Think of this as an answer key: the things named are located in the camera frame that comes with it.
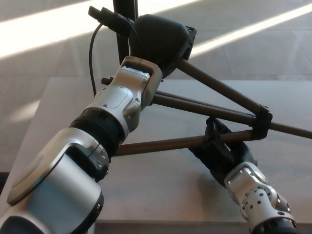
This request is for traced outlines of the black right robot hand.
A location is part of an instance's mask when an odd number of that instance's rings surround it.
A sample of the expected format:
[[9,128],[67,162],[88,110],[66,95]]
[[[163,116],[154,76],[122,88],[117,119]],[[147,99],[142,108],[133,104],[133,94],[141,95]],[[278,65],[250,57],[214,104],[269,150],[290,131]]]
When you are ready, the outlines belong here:
[[243,142],[223,143],[221,134],[231,130],[214,117],[206,120],[205,138],[199,147],[189,148],[209,170],[214,179],[225,187],[225,177],[240,163],[250,162],[257,165],[250,148]]

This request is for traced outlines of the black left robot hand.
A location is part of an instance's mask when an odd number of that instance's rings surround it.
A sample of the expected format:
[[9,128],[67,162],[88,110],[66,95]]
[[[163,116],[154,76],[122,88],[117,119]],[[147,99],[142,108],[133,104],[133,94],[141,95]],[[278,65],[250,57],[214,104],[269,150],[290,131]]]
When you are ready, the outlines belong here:
[[137,18],[129,36],[130,55],[156,64],[169,76],[180,59],[188,60],[197,30],[182,23],[146,14]]

